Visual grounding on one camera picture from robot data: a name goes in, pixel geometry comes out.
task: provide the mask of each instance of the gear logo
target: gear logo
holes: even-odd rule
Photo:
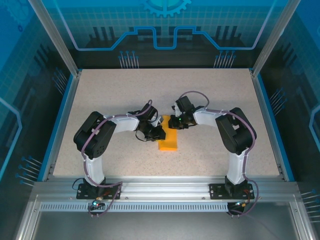
[[[145,10],[149,10],[151,14],[157,17],[174,14],[180,14],[180,11],[187,9],[186,5],[191,4],[191,0],[142,0]]]
[[[6,7],[19,25],[28,19],[30,9],[27,0],[0,0],[0,7]]]

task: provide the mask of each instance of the blue trim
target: blue trim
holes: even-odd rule
[[[61,102],[61,105],[60,105],[60,108],[59,108],[58,115],[56,116],[56,119],[55,119],[55,123],[54,123],[54,126],[53,126],[51,137],[50,137],[50,140],[49,140],[49,143],[48,143],[48,147],[46,148],[46,151],[45,151],[45,155],[44,155],[44,158],[43,158],[42,166],[41,166],[41,169],[40,169],[40,172],[39,172],[39,175],[38,175],[38,179],[37,179],[38,182],[42,182],[42,179],[43,179],[43,177],[45,175],[47,164],[48,164],[48,161],[49,161],[49,156],[50,156],[50,153],[52,151],[52,147],[53,147],[53,144],[54,144],[54,141],[55,141],[55,138],[56,138],[56,134],[57,134],[57,131],[58,131],[58,126],[60,124],[62,113],[63,113],[63,111],[65,109],[67,97],[68,97],[68,94],[69,94],[70,87],[71,87],[71,84],[73,82],[73,79],[74,79],[74,76],[71,74],[70,77],[69,77],[69,81],[68,81],[68,84],[66,86],[66,89],[64,91],[64,95],[63,95],[63,98],[62,98],[62,102]]]
[[[282,155],[282,159],[283,159],[283,163],[284,163],[284,167],[285,167],[285,169],[283,169],[283,170],[286,171],[287,176],[288,176],[288,180],[290,182],[294,182],[295,178],[294,178],[294,175],[292,173],[292,170],[291,170],[291,167],[290,167],[290,163],[289,163],[289,160],[288,160],[288,156],[287,156],[286,151],[285,151],[284,143],[282,142],[282,139],[281,139],[281,136],[280,136],[280,132],[279,132],[279,129],[278,129],[278,126],[277,126],[277,122],[276,122],[274,113],[272,112],[272,108],[271,108],[271,105],[270,105],[270,102],[269,102],[267,91],[266,91],[265,85],[264,85],[264,83],[262,81],[260,73],[258,74],[257,78],[258,78],[258,81],[259,81],[259,84],[260,84],[260,87],[261,87],[261,91],[262,91],[262,95],[263,95],[263,98],[264,98],[264,101],[265,101],[265,104],[266,104],[266,108],[268,110],[268,113],[269,113],[269,116],[270,116],[270,119],[271,119],[271,124],[272,124],[272,127],[274,129],[275,137],[276,137],[276,140],[277,140],[279,148],[280,148],[280,153]]]
[[[8,153],[6,154],[6,157],[4,159],[3,165],[0,169],[0,181],[5,173],[5,170],[7,168],[7,165],[9,163],[9,160],[11,158],[11,155],[15,149],[15,146],[17,144],[18,138],[20,136],[20,133],[22,131],[22,122],[21,122],[21,116],[20,112],[12,105],[7,103],[2,97],[0,97],[0,103],[3,104],[6,108],[8,108],[15,116],[16,116],[16,121],[18,123],[18,130],[15,133],[14,139],[12,140],[11,146],[9,148]]]
[[[317,112],[320,111],[320,105],[316,106],[314,109],[312,109],[311,111],[311,116],[310,116],[310,121],[309,121],[309,129],[310,129],[310,132],[312,134],[312,137],[314,139],[314,142],[320,152],[320,141],[319,141],[319,138],[316,134],[316,131],[314,129],[314,121],[315,121],[315,115]]]
[[[158,43],[157,43],[157,31],[156,31],[156,28],[153,27],[153,26],[134,26],[133,27],[133,31],[127,31],[125,32],[124,34],[122,34],[119,39],[111,46],[111,47],[97,47],[97,48],[92,48],[92,47],[89,47],[89,48],[80,48],[78,47],[77,43],[76,43],[76,40],[75,38],[73,37],[72,33],[71,33],[71,30],[67,24],[67,21],[65,20],[59,6],[58,6],[58,3],[57,3],[57,0],[53,0],[54,4],[55,4],[55,7],[58,11],[58,14],[60,15],[61,17],[61,20],[64,24],[64,27],[72,41],[72,44],[74,46],[75,49],[77,49],[78,51],[112,51],[114,50],[120,43],[121,41],[126,37],[126,36],[130,36],[130,35],[138,35],[138,30],[151,30],[152,31],[152,36],[153,36],[153,47],[157,50],[174,50],[176,49],[177,47],[177,41],[178,41],[178,30],[180,29],[188,29],[188,30],[192,30],[192,34],[194,35],[203,35],[204,37],[206,37],[209,42],[215,46],[216,49],[218,50],[253,50],[255,49],[255,47],[257,46],[258,44],[258,41],[266,27],[266,24],[270,18],[270,15],[271,13],[273,12],[273,9],[275,8],[276,6],[276,3],[277,3],[278,0],[274,0],[273,4],[271,5],[269,11],[268,11],[268,14],[267,16],[265,17],[264,21],[263,21],[263,24],[261,26],[261,29],[259,31],[259,33],[257,34],[256,36],[256,39],[253,43],[253,46],[251,47],[230,47],[230,46],[219,46],[213,39],[212,37],[206,32],[206,31],[198,31],[197,30],[197,26],[194,26],[194,25],[181,25],[181,26],[176,26],[174,28],[174,31],[173,31],[173,45],[172,46],[158,46]]]

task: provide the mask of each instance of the ventilation slot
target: ventilation slot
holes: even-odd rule
[[[43,202],[42,212],[87,212],[89,202]],[[109,205],[94,210],[103,212]],[[227,212],[226,202],[114,202],[110,212]]]

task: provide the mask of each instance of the aluminum frame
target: aluminum frame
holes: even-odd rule
[[[70,73],[74,76],[78,76],[78,67],[72,58],[64,40],[62,39],[54,21],[50,17],[45,5],[41,0],[28,0],[30,5],[32,6],[35,14],[39,18],[42,26],[44,27],[45,31],[49,35],[51,41],[53,42],[54,46],[58,50],[62,60],[64,61],[65,65],[69,69]]]
[[[275,27],[273,28],[268,40],[263,46],[263,49],[252,68],[254,77],[258,76],[258,74],[260,73],[262,67],[266,63],[269,55],[271,54],[276,43],[284,32],[287,24],[289,23],[292,15],[295,13],[300,1],[301,0],[288,0],[288,3],[285,5],[278,21],[275,24]]]
[[[227,202],[210,200],[209,197],[208,184],[223,183],[223,177],[119,177],[107,179],[110,183],[123,181],[121,197],[115,202],[121,203],[123,206],[152,205],[155,201],[158,204],[185,205],[191,203],[194,206]],[[48,182],[35,183],[16,240],[32,239],[43,204],[54,203],[61,206],[57,210],[51,209],[50,212],[65,212],[62,210],[63,205],[89,204],[91,202],[91,200],[77,200],[75,198],[77,192],[71,188],[74,180],[74,178],[53,178]],[[296,226],[299,238],[302,240],[317,239],[296,182],[285,182],[278,178],[255,178],[255,180],[260,189],[261,198],[259,198],[258,204],[262,202],[289,203],[292,223]],[[70,212],[84,212],[84,209],[73,209]]]
[[[58,158],[59,150],[60,150],[60,147],[62,144],[62,139],[64,137],[64,133],[65,133],[65,130],[67,127],[68,118],[69,118],[70,111],[71,111],[71,108],[73,105],[73,101],[75,99],[75,95],[76,95],[76,91],[77,91],[80,77],[81,77],[81,72],[78,73],[77,77],[73,76],[69,92],[65,93],[65,94],[67,94],[67,98],[65,101],[65,105],[64,105],[64,108],[63,108],[63,111],[61,114],[61,119],[58,124],[56,135],[53,140],[51,152],[48,157],[48,161],[45,166],[44,174],[43,174],[41,181],[46,181],[47,178],[49,178],[49,176],[52,174],[52,172],[50,172],[50,170],[54,169],[54,164]]]

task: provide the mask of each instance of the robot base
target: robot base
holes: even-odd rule
[[[101,183],[102,185],[109,185],[111,183]],[[113,187],[98,187],[92,186],[86,180],[83,180],[84,183],[79,184],[76,199],[92,199],[95,200],[98,197],[103,197],[104,200],[112,200],[118,186]],[[116,200],[120,199],[121,190],[118,195],[115,197]]]
[[[241,184],[232,187],[232,194],[226,189],[226,183],[209,184],[209,192],[211,200],[247,200],[255,199],[252,184],[244,181]]]

